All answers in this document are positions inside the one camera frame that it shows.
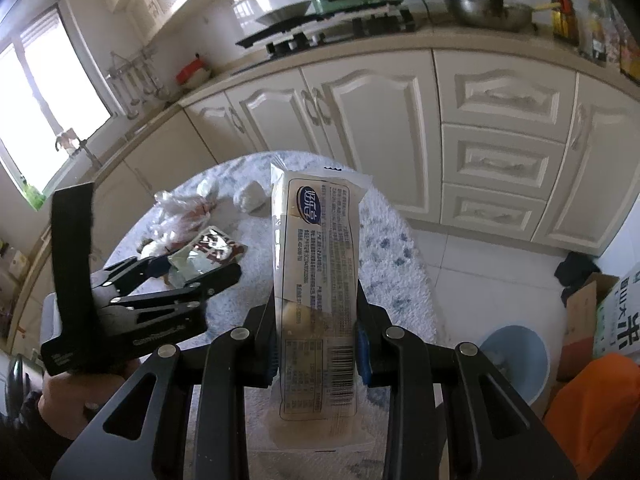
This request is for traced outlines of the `person's left hand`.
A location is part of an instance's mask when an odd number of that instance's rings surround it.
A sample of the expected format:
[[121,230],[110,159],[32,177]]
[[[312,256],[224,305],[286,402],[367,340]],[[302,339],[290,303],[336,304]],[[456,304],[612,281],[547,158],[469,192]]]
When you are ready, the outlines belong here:
[[44,374],[41,418],[59,436],[75,440],[88,425],[85,408],[104,405],[140,365],[139,359],[130,361],[121,375]]

